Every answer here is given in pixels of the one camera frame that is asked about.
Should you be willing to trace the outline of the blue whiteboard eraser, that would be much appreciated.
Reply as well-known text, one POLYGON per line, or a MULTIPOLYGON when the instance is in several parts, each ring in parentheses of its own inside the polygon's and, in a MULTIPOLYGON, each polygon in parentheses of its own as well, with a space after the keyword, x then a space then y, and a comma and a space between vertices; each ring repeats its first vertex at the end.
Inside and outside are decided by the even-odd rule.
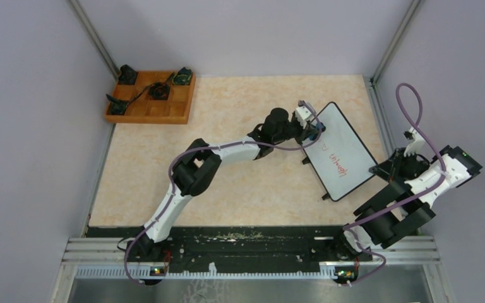
POLYGON ((321 123, 321 122, 317 123, 314 126, 314 128, 315 128, 315 130, 316 130, 317 133, 323 133, 323 132, 326 131, 326 126, 323 123, 321 123))

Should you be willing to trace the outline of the small black-framed whiteboard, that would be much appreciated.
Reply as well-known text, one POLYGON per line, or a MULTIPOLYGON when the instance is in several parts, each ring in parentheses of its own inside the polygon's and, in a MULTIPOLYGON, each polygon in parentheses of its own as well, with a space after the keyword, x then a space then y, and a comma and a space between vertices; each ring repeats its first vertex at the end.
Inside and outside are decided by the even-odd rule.
POLYGON ((325 131, 304 149, 303 165, 309 164, 325 189, 322 200, 338 202, 374 177, 369 170, 377 161, 335 102, 328 103, 318 118, 325 131))

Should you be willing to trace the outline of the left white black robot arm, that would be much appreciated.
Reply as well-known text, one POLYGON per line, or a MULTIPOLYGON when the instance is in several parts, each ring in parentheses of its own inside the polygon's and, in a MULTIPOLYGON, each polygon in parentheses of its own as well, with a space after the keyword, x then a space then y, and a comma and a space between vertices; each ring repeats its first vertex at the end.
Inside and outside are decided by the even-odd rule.
POLYGON ((201 138, 194 140, 169 165, 167 194, 129 247, 136 246, 138 255, 149 261, 160 259, 162 241, 168 238, 176 219, 194 197, 208 189, 219 168, 259 160, 281 150, 281 143, 289 140, 295 140, 297 150, 303 150, 315 144, 325 130, 313 108, 301 102, 291 114, 283 108, 272 109, 263 123, 239 141, 211 145, 201 138))

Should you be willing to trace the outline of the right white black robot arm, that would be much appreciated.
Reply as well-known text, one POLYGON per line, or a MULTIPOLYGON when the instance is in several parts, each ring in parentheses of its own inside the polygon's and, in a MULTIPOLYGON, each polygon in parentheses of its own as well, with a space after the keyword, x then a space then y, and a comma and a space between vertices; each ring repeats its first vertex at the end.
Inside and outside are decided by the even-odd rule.
POLYGON ((481 169, 458 146, 445 146, 432 160, 406 155, 403 148, 395 150, 388 160, 369 169, 388 184, 354 212, 356 224, 331 241, 331 254, 351 260, 372 244, 385 249, 412 235, 435 217, 432 206, 440 196, 469 182, 481 169))

